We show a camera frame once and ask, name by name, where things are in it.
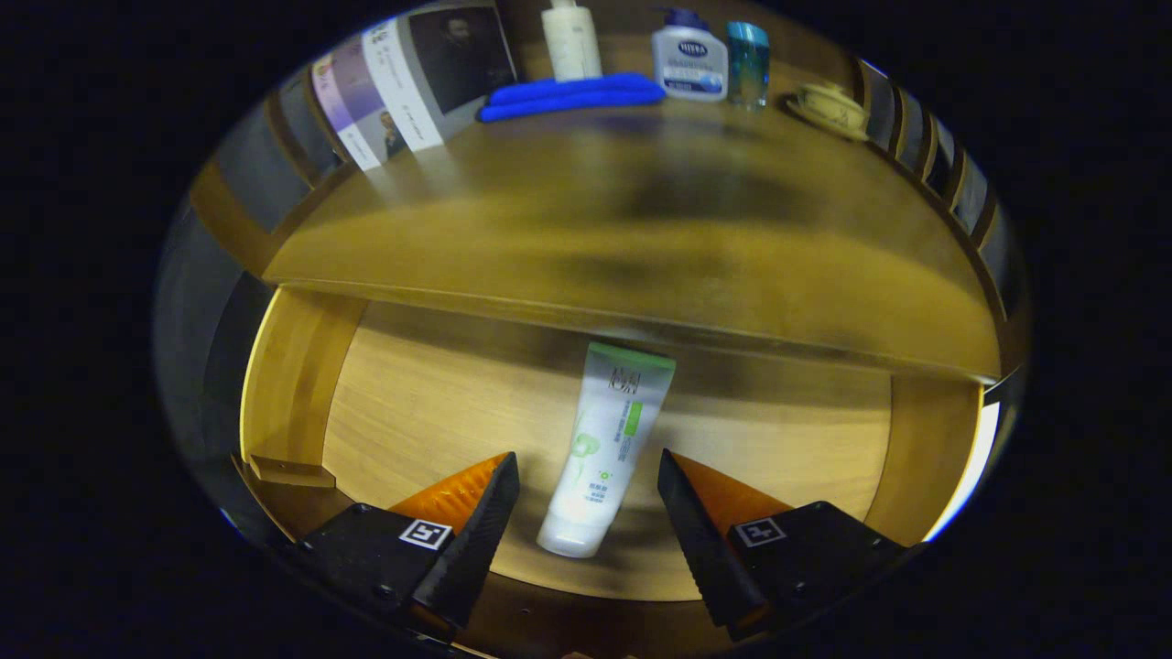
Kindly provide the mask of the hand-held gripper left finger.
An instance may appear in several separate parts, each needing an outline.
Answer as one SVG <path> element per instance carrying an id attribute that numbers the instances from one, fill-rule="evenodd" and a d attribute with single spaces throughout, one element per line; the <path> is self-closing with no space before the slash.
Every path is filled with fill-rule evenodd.
<path id="1" fill-rule="evenodd" d="M 516 454 L 502 453 L 389 509 L 336 512 L 289 546 L 289 563 L 374 621 L 451 643 L 481 599 L 519 492 Z"/>

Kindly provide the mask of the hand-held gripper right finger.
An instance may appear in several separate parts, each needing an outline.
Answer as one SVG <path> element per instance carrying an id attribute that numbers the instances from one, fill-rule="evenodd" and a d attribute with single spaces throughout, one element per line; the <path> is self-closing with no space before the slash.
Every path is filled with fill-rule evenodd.
<path id="1" fill-rule="evenodd" d="M 793 507 L 669 449 L 657 492 L 700 599 L 736 643 L 808 625 L 907 561 L 907 546 L 826 501 Z"/>

